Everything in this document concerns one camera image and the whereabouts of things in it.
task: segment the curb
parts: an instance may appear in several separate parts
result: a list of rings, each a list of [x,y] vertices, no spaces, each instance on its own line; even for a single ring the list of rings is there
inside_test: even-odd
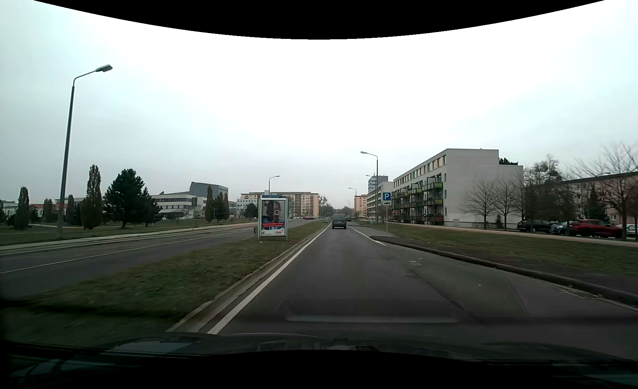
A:
[[[585,282],[581,280],[575,280],[574,278],[568,278],[563,276],[557,276],[550,273],[543,273],[541,271],[536,270],[528,270],[520,267],[511,266],[508,264],[498,264],[497,262],[480,260],[479,258],[469,257],[467,255],[456,254],[454,252],[448,252],[438,249],[431,249],[429,247],[417,246],[409,243],[400,243],[400,242],[391,242],[390,237],[384,236],[371,236],[373,240],[378,240],[380,242],[395,244],[397,246],[408,247],[410,249],[415,249],[419,251],[431,252],[432,254],[441,255],[442,257],[453,258],[455,260],[465,261],[472,264],[477,264],[485,267],[491,267],[494,269],[508,271],[510,273],[521,274],[522,276],[527,276],[531,278],[537,278],[539,280],[553,282],[554,284],[563,285],[566,287],[571,287],[575,289],[581,289],[583,291],[589,292],[591,294],[601,296],[603,298],[607,298],[609,300],[614,300],[619,303],[623,303],[626,305],[633,305],[638,307],[638,295],[632,294],[625,291],[620,291],[617,289],[611,289],[608,287],[603,287],[601,285],[592,284],[590,282]]]
[[[173,234],[186,234],[186,233],[201,233],[202,231],[227,231],[235,228],[249,228],[253,225],[222,225],[222,226],[212,226],[212,227],[197,227],[193,231],[190,229],[182,228],[178,230],[169,230],[169,231],[157,231],[156,234],[153,233],[143,233],[143,234],[122,234],[122,235],[109,235],[107,237],[101,237],[104,239],[96,239],[96,238],[79,238],[79,239],[69,239],[69,240],[55,240],[50,242],[38,242],[42,244],[38,244],[37,246],[30,247],[16,247],[20,245],[11,244],[7,246],[0,246],[0,252],[13,251],[13,250],[26,250],[22,252],[32,252],[32,251],[46,251],[53,249],[64,249],[64,248],[72,248],[72,247],[81,247],[81,246],[92,246],[94,244],[102,244],[102,243],[114,243],[114,242],[126,242],[130,240],[145,240],[145,239],[158,239],[160,237],[170,237]]]
[[[211,322],[211,320],[217,314],[221,313],[225,308],[227,308],[230,304],[237,300],[239,296],[244,294],[259,281],[264,279],[268,274],[276,270],[281,264],[283,264],[283,262],[292,257],[293,254],[295,254],[295,252],[297,252],[297,250],[302,247],[302,245],[307,243],[309,240],[314,239],[316,235],[321,234],[326,228],[328,228],[328,225],[326,227],[319,228],[312,234],[309,234],[308,236],[300,240],[298,243],[293,244],[292,247],[288,248],[286,251],[281,252],[272,260],[266,262],[259,269],[255,270],[252,273],[249,273],[244,278],[229,286],[226,290],[218,293],[215,297],[213,297],[212,300],[203,303],[194,311],[191,311],[175,325],[168,328],[166,332],[200,331],[200,329]]]

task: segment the grass median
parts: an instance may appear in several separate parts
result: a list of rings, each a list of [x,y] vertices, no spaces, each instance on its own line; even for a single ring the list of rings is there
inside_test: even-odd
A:
[[[228,219],[220,222],[207,222],[206,220],[196,219],[180,220],[179,224],[175,220],[161,220],[148,227],[144,225],[128,225],[126,228],[120,228],[121,224],[100,225],[93,230],[84,230],[81,227],[68,227],[62,230],[64,240],[80,239],[83,237],[101,237],[119,234],[141,234],[154,233],[157,231],[178,230],[194,227],[208,227],[213,225],[231,225],[252,223],[253,219]],[[7,225],[0,225],[0,246],[9,244],[50,242],[58,240],[56,225],[34,225],[24,231],[15,230]]]
[[[361,222],[360,225],[385,230],[384,224]],[[477,233],[455,228],[427,228],[406,224],[389,224],[389,233],[455,249],[485,251],[638,278],[638,247],[633,246]]]
[[[23,343],[95,346],[161,333],[199,305],[325,227],[308,223],[289,239],[225,243],[9,302],[4,337]]]

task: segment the red car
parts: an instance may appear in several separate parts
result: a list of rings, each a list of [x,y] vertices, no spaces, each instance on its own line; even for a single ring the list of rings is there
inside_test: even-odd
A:
[[[580,234],[583,237],[598,236],[598,237],[615,237],[621,238],[621,228],[611,225],[609,222],[603,222],[602,220],[579,220],[571,223],[569,227],[569,234]]]

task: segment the windshield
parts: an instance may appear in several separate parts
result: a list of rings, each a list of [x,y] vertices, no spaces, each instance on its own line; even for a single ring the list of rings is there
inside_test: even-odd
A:
[[[316,40],[103,8],[0,1],[4,340],[638,361],[638,1]]]

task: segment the sky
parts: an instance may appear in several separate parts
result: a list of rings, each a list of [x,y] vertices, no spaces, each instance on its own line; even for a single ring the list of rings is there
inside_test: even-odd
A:
[[[0,1],[0,199],[59,198],[132,168],[150,193],[191,181],[230,200],[311,191],[344,206],[366,174],[394,179],[445,148],[530,165],[638,141],[638,0],[605,0],[456,31],[275,40]]]

